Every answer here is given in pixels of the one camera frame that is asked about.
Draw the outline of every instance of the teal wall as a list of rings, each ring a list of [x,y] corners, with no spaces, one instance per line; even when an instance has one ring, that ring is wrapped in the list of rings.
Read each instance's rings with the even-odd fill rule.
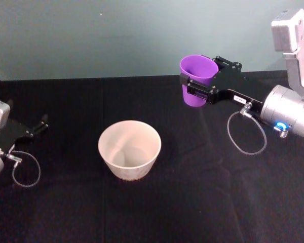
[[[0,0],[0,78],[177,74],[221,55],[243,71],[286,69],[271,21],[301,0]]]

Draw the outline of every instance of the white bowl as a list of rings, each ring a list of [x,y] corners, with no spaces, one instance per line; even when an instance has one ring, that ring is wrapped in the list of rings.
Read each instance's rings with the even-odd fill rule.
[[[98,150],[115,176],[137,180],[151,169],[161,150],[161,138],[150,125],[137,120],[124,120],[101,134]]]

